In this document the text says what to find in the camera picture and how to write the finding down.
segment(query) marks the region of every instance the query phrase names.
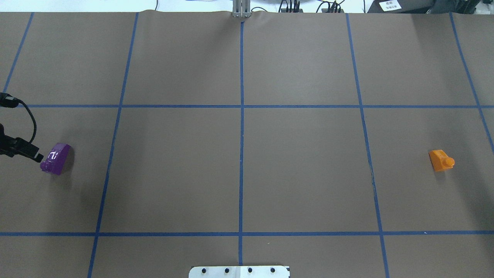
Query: orange plastic block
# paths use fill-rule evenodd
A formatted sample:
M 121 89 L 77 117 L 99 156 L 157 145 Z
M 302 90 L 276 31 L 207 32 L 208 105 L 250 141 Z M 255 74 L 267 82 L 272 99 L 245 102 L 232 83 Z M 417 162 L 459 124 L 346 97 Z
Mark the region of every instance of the orange plastic block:
M 449 157 L 443 150 L 435 149 L 429 152 L 434 171 L 440 172 L 451 169 L 454 166 L 454 159 Z

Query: blue grid line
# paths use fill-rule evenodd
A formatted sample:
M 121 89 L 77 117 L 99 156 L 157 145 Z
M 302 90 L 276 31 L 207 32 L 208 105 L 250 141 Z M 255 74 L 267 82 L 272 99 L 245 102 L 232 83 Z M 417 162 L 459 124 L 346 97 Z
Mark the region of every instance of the blue grid line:
M 125 74 L 123 76 L 122 92 L 120 94 L 120 102 L 119 102 L 119 109 L 117 112 L 117 119 L 115 122 L 115 129 L 113 131 L 112 146 L 110 148 L 110 156 L 108 158 L 108 167 L 106 169 L 105 184 L 103 186 L 103 193 L 101 195 L 101 204 L 99 207 L 98 222 L 96 224 L 96 235 L 94 236 L 93 249 L 91 252 L 91 260 L 89 261 L 89 269 L 87 271 L 87 277 L 88 278 L 91 278 L 91 276 L 92 276 L 92 269 L 94 266 L 94 258 L 96 257 L 96 248 L 98 246 L 98 234 L 99 234 L 99 231 L 101 228 L 101 219 L 103 218 L 103 209 L 105 207 L 106 191 L 108 188 L 108 180 L 110 179 L 110 168 L 112 166 L 113 153 L 115 151 L 115 141 L 117 139 L 117 132 L 118 132 L 119 123 L 120 123 L 120 116 L 122 114 L 122 105 L 124 103 L 125 88 L 127 85 L 127 77 L 128 77 L 128 69 L 130 67 L 130 59 L 132 58 L 132 49 L 134 46 L 135 30 L 137 29 L 137 20 L 138 19 L 139 19 L 139 13 L 137 12 L 137 13 L 135 13 L 134 27 L 132 29 L 132 38 L 130 39 L 130 47 L 128 50 L 127 65 L 125 66 Z
M 17 49 L 17 53 L 15 54 L 14 62 L 12 63 L 12 67 L 10 68 L 10 72 L 8 73 L 7 80 L 5 81 L 5 86 L 3 86 L 3 92 L 7 92 L 8 84 L 10 83 L 10 78 L 12 77 L 12 74 L 14 73 L 14 68 L 15 65 L 17 64 L 17 59 L 19 59 L 19 55 L 21 54 L 21 49 L 22 46 L 24 45 L 24 41 L 26 40 L 26 37 L 28 35 L 29 27 L 31 26 L 31 22 L 33 21 L 34 13 L 31 13 L 31 16 L 29 17 L 28 20 L 28 25 L 26 26 L 26 30 L 24 30 L 24 35 L 22 36 L 21 43 L 19 45 L 19 48 Z
M 453 14 L 450 12 L 450 20 L 451 27 L 453 28 L 454 38 L 456 40 L 456 46 L 458 47 L 458 52 L 460 53 L 461 61 L 463 62 L 463 67 L 465 68 L 466 76 L 468 78 L 468 82 L 470 83 L 470 88 L 472 89 L 473 97 L 475 98 L 475 103 L 479 109 L 480 118 L 482 119 L 482 124 L 484 124 L 484 129 L 487 134 L 487 138 L 489 139 L 489 144 L 491 144 L 491 150 L 494 153 L 494 143 L 491 138 L 491 133 L 489 132 L 489 128 L 487 127 L 487 122 L 484 117 L 484 113 L 482 112 L 482 107 L 480 106 L 480 101 L 477 96 L 477 92 L 475 91 L 475 86 L 473 86 L 472 77 L 470 76 L 470 71 L 468 70 L 468 66 L 466 65 L 465 57 L 463 56 L 463 51 L 461 50 L 460 40 L 458 38 L 458 33 L 456 32 L 456 26 L 454 24 Z
M 0 236 L 74 237 L 208 237 L 239 236 L 239 232 L 0 232 Z M 242 232 L 242 236 L 378 236 L 378 235 L 494 235 L 494 231 L 382 231 L 382 232 Z
M 366 120 L 365 120 L 365 115 L 364 115 L 364 106 L 362 104 L 362 95 L 360 92 L 359 75 L 357 72 L 357 63 L 355 61 L 355 51 L 353 48 L 352 31 L 351 31 L 351 27 L 350 27 L 350 17 L 348 16 L 348 13 L 346 13 L 345 16 L 346 16 L 346 24 L 347 24 L 347 29 L 348 29 L 348 39 L 350 41 L 350 52 L 352 54 L 353 73 L 355 75 L 355 85 L 357 88 L 357 96 L 359 98 L 360 117 L 362 119 L 362 128 L 364 131 L 364 140 L 366 142 L 367 160 L 369 162 L 370 175 L 372 178 L 372 188 L 374 190 L 374 206 L 375 206 L 375 214 L 377 217 L 377 227 L 379 228 L 379 239 L 381 241 L 381 251 L 382 251 L 382 260 L 384 263 L 384 272 L 386 274 L 386 278 L 389 278 L 388 259 L 387 259 L 387 255 L 386 255 L 386 246 L 384 244 L 384 235 L 382 234 L 381 213 L 379 212 L 379 201 L 377 199 L 377 188 L 375 186 L 374 169 L 372 167 L 371 148 L 369 146 L 369 138 L 367 136 L 367 126 L 366 126 Z
M 239 266 L 243 260 L 244 231 L 244 22 L 240 23 L 240 171 L 239 171 Z
M 477 105 L 374 105 L 374 104 L 123 104 L 122 108 L 419 108 L 419 109 L 451 109 L 474 108 Z M 118 108 L 118 104 L 29 104 L 30 108 Z M 494 108 L 494 105 L 481 105 L 481 108 Z

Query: white mounting plate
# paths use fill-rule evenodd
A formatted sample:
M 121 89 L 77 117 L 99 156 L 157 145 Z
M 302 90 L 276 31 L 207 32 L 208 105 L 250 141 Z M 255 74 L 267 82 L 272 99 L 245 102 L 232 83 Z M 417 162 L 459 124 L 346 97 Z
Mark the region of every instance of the white mounting plate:
M 224 266 L 193 267 L 189 278 L 289 278 L 290 267 L 286 266 Z

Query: purple plastic block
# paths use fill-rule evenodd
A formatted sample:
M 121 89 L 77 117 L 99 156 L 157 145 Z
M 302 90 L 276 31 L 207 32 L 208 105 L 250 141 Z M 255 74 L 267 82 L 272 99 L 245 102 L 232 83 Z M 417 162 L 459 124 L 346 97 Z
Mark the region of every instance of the purple plastic block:
M 62 173 L 63 165 L 69 154 L 70 146 L 63 143 L 57 143 L 51 150 L 46 160 L 41 162 L 40 168 L 43 172 L 48 172 L 56 175 Z

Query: white bracket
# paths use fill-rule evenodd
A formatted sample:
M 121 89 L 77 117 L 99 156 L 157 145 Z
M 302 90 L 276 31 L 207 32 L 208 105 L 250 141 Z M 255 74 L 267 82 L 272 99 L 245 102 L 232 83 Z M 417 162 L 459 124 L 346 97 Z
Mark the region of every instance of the white bracket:
M 233 17 L 250 17 L 250 0 L 233 0 Z
M 189 278 L 290 278 L 286 266 L 194 267 Z

